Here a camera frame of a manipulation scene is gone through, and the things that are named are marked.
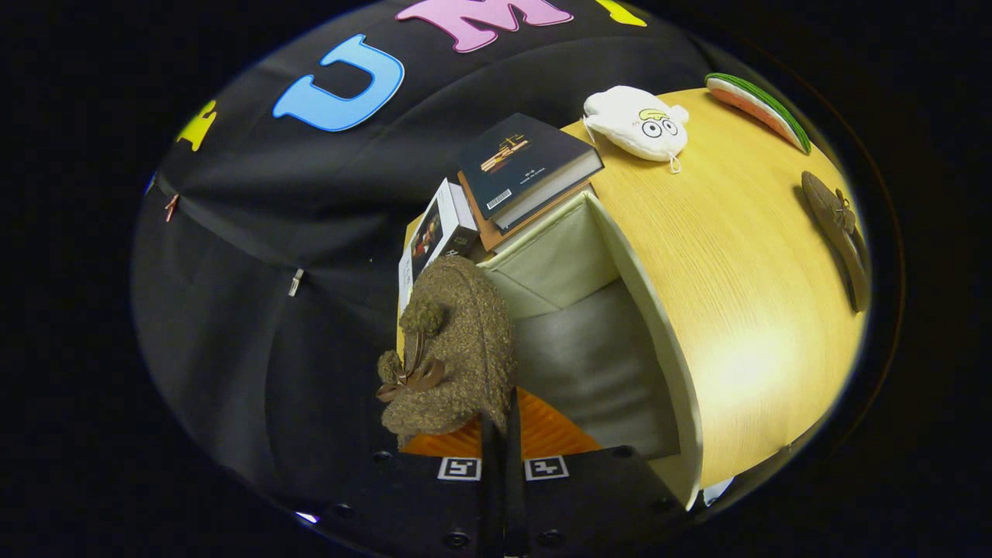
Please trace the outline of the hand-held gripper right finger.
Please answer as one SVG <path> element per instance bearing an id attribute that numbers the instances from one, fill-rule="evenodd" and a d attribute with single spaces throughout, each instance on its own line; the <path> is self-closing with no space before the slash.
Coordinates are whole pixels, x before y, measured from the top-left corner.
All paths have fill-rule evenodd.
<path id="1" fill-rule="evenodd" d="M 516 395 L 500 451 L 503 557 L 645 557 L 690 524 L 630 445 L 526 460 Z"/>

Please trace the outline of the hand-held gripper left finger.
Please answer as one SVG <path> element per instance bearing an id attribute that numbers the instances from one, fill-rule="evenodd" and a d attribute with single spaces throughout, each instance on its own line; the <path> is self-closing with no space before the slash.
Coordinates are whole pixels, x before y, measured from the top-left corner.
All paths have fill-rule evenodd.
<path id="1" fill-rule="evenodd" d="M 375 453 L 308 527 L 374 557 L 499 557 L 501 435 L 480 423 L 480 459 Z"/>

